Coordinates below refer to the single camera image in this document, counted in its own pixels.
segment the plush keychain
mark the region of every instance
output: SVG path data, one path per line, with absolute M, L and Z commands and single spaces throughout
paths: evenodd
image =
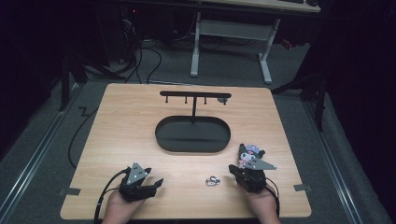
M 245 168 L 245 164 L 253 158 L 261 159 L 265 154 L 264 150 L 260 150 L 253 145 L 239 145 L 239 168 Z

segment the white table leg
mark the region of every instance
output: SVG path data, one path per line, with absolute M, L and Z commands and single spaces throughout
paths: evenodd
M 280 23 L 280 19 L 275 20 L 274 25 L 270 31 L 269 36 L 268 36 L 265 51 L 264 51 L 264 53 L 259 54 L 260 65 L 262 66 L 262 75 L 264 76 L 264 82 L 266 84 L 272 83 L 271 74 L 270 74 L 270 71 L 268 69 L 268 64 L 267 64 L 267 57 L 268 57 L 268 53 L 270 52 L 271 46 L 274 42 L 274 38 L 275 38 L 277 27 L 278 27 L 279 23 Z
M 192 53 L 191 73 L 190 73 L 192 77 L 198 76 L 200 32 L 201 32 L 201 12 L 197 12 L 197 22 L 195 27 L 195 43 L 194 43 L 194 51 Z

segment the white desk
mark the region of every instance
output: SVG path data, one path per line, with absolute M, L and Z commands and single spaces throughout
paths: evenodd
M 233 4 L 245 7 L 266 7 L 271 9 L 292 10 L 307 13 L 320 12 L 319 7 L 311 7 L 307 3 L 296 4 L 277 0 L 203 0 L 201 2 Z M 195 28 L 195 43 L 191 61 L 191 76 L 198 76 L 200 35 L 218 35 L 224 37 L 265 41 L 265 48 L 263 49 L 263 52 L 259 54 L 259 62 L 262 67 L 264 82 L 271 84 L 272 79 L 266 60 L 276 36 L 279 23 L 280 19 L 275 20 L 272 25 L 267 26 L 238 22 L 201 20 L 201 13 L 198 12 Z

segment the wooden board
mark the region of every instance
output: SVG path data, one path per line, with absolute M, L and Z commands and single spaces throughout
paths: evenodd
M 192 99 L 165 97 L 160 91 L 210 91 L 232 95 L 227 105 L 217 99 L 198 99 L 196 116 L 223 119 L 231 129 L 228 146 L 216 154 L 171 153 L 160 148 L 155 128 L 160 120 L 174 115 L 190 115 Z M 144 185 L 163 178 L 163 186 L 148 199 L 134 218 L 240 218 L 254 217 L 229 173 L 229 164 L 238 164 L 241 143 L 266 151 L 263 160 L 277 169 L 265 171 L 280 192 L 282 217 L 311 214 L 302 184 L 271 92 L 265 88 L 203 87 L 110 84 L 92 125 L 71 188 L 78 196 L 67 195 L 61 211 L 65 219 L 92 219 L 97 200 L 109 179 L 137 161 L 151 167 Z M 216 176 L 221 183 L 208 187 L 205 181 Z M 116 187 L 123 176 L 110 187 Z M 105 213 L 106 198 L 100 217 Z

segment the metal ring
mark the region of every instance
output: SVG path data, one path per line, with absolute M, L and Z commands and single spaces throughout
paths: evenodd
M 207 180 L 206 180 L 206 185 L 207 186 L 215 186 L 215 185 L 218 185 L 220 183 L 220 179 L 218 179 L 217 177 L 215 177 L 215 176 L 210 176 Z

